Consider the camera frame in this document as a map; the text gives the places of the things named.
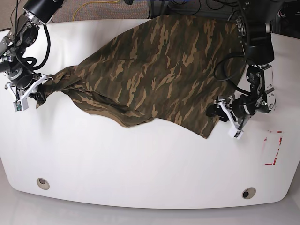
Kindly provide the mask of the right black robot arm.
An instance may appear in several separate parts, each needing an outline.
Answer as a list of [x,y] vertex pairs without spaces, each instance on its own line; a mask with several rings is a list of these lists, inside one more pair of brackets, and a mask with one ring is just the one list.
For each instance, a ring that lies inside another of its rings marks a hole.
[[[51,75],[37,73],[47,62],[51,40],[47,28],[55,13],[62,7],[62,0],[29,0],[24,5],[24,12],[16,15],[15,23],[9,33],[0,42],[0,71],[9,79],[6,89],[15,88],[14,105],[17,111],[24,111],[27,98],[45,102],[42,83],[51,79]],[[34,44],[38,37],[39,27],[43,26],[47,49],[40,65],[34,57],[23,57],[26,48]]]

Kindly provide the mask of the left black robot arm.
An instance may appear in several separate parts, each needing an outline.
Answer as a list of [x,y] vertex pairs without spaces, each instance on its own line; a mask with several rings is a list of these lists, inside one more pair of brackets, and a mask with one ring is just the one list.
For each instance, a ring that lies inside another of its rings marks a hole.
[[[240,92],[235,95],[217,97],[206,110],[210,118],[218,117],[221,121],[229,121],[232,126],[231,135],[235,138],[242,135],[243,128],[256,112],[270,113],[276,108],[275,89],[273,86],[273,70],[270,63],[274,60],[271,41],[272,20],[286,3],[284,0],[239,0],[240,8],[236,25],[241,35],[243,52],[233,52],[225,56],[217,65],[221,77]],[[225,64],[230,59],[242,58],[247,64],[246,79],[250,90],[246,91],[235,85],[225,72]]]

